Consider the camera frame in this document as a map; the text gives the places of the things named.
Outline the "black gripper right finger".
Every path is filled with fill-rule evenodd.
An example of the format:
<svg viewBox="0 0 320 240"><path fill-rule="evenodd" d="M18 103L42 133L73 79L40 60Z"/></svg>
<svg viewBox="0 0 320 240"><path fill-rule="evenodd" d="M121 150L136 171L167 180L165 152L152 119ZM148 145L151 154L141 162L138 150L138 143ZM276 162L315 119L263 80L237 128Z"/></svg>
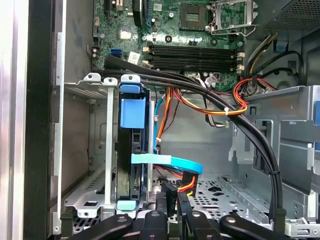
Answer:
<svg viewBox="0 0 320 240"><path fill-rule="evenodd" d="M287 240L288 237L236 214L219 222L202 211L193 210L185 193L177 195L177 219L181 240Z"/></svg>

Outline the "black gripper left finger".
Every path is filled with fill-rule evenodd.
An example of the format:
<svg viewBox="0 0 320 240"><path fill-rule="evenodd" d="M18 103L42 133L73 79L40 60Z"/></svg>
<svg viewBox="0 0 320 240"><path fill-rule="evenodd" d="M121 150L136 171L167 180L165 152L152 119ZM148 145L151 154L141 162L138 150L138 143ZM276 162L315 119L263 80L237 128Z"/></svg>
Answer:
<svg viewBox="0 0 320 240"><path fill-rule="evenodd" d="M73 240L166 240L168 238L165 192L156 193L154 210L141 211L132 219L116 214L72 236Z"/></svg>

